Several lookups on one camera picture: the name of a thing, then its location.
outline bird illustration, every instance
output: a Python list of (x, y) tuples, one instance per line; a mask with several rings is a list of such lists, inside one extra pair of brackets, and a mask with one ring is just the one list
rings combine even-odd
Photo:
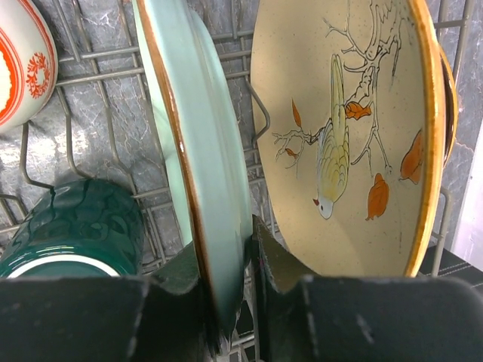
[(344, 193), (349, 175), (349, 127), (346, 125), (342, 63), (331, 58), (331, 118), (320, 137), (317, 150), (317, 198), (314, 204), (324, 219), (332, 215), (334, 203)]

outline plate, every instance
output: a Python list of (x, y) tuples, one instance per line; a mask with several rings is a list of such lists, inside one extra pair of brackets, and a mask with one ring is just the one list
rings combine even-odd
[(446, 99), (446, 131), (445, 131), (445, 159), (444, 166), (448, 164), (456, 140), (456, 129), (458, 125), (458, 92), (453, 78), (453, 69), (448, 62), (445, 51), (440, 46), (441, 66), (443, 68), (443, 79), (445, 80)]
[[(205, 25), (184, 0), (133, 5), (149, 52), (143, 51), (143, 60), (150, 60), (154, 71), (146, 74), (149, 91), (162, 95), (198, 267), (225, 337), (222, 347), (228, 349), (242, 303), (245, 243), (253, 231), (245, 157), (228, 85)], [(171, 188), (180, 185), (170, 180)]]
[[(251, 82), (290, 251), (321, 275), (415, 275), (438, 203), (445, 96), (424, 0), (261, 0)], [(257, 131), (265, 118), (254, 103)]]
[(148, 45), (144, 37), (143, 28), (137, 3), (133, 2), (134, 21), (136, 23), (137, 42), (141, 58), (143, 60), (144, 72), (148, 82), (149, 97), (151, 99), (152, 112), (154, 115), (157, 135), (165, 158), (166, 174), (173, 200), (173, 208), (180, 227), (180, 237), (185, 247), (192, 242), (191, 222), (189, 221), (188, 199), (186, 197), (183, 175), (181, 172), (180, 160), (177, 155), (176, 141), (168, 120), (161, 89), (156, 80), (156, 73), (149, 57)]

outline dish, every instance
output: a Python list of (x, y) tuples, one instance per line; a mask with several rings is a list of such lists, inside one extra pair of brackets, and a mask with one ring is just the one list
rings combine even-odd
[(52, 34), (30, 0), (0, 5), (0, 133), (45, 106), (57, 80)]
[(184, 0), (133, 2), (180, 161), (198, 267), (229, 349), (253, 231), (242, 142), (223, 69)]
[(260, 2), (260, 157), (288, 248), (316, 272), (417, 273), (441, 185), (441, 75), (424, 0)]
[(143, 60), (144, 72), (148, 82), (149, 97), (155, 119), (157, 136), (165, 158), (166, 173), (173, 200), (173, 208), (180, 226), (180, 237), (185, 247), (192, 242), (191, 222), (189, 221), (188, 199), (186, 197), (183, 175), (181, 173), (180, 159), (177, 154), (177, 147), (171, 131), (161, 89), (158, 86), (156, 73), (152, 65), (148, 45), (144, 36), (143, 27), (137, 3), (133, 2), (134, 22), (136, 23), (137, 42), (140, 49), (141, 59)]
[(446, 98), (446, 131), (445, 131), (445, 159), (444, 167), (449, 161), (451, 151), (453, 151), (454, 141), (456, 140), (456, 129), (458, 125), (458, 92), (453, 78), (453, 69), (446, 57), (445, 51), (440, 46), (441, 66), (443, 68), (443, 79), (445, 80)]
[(79, 179), (41, 197), (0, 258), (0, 276), (135, 275), (143, 240), (130, 194), (101, 179)]

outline dark green mug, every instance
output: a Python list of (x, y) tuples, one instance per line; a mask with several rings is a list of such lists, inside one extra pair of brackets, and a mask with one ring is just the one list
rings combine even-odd
[(117, 276), (140, 272), (143, 222), (124, 189), (80, 179), (47, 192), (0, 259), (0, 276)]

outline red floral pattern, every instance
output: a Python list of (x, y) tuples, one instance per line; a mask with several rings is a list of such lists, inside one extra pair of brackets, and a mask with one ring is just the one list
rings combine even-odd
[[(38, 74), (44, 73), (44, 80), (39, 84)], [(34, 53), (27, 66), (27, 86), (29, 87), (30, 95), (37, 99), (41, 97), (48, 89), (51, 82), (51, 71), (49, 69), (48, 60), (42, 53)]]

